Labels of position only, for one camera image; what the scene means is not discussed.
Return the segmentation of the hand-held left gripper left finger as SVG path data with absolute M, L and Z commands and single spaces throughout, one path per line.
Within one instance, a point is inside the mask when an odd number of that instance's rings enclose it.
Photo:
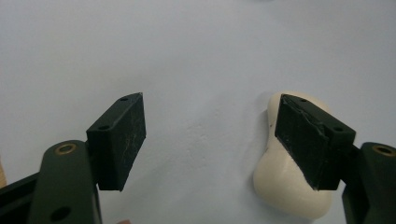
M 103 223 L 98 192 L 124 189 L 146 138 L 143 94 L 118 99 L 86 134 L 44 153 L 28 224 Z

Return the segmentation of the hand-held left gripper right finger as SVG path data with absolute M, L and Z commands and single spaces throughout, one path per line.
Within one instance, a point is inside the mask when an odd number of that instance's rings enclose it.
M 342 194 L 347 224 L 396 224 L 396 148 L 366 142 L 305 98 L 280 96 L 275 136 L 314 190 Z

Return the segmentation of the cream white pear-shaped object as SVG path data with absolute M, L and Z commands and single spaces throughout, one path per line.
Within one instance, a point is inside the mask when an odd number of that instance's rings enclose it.
M 253 188 L 267 204 L 286 214 L 316 220 L 325 216 L 332 205 L 332 193 L 313 190 L 288 151 L 275 136 L 277 114 L 282 94 L 312 102 L 325 112 L 330 108 L 319 99 L 297 91 L 273 94 L 267 107 L 268 141 L 253 172 Z

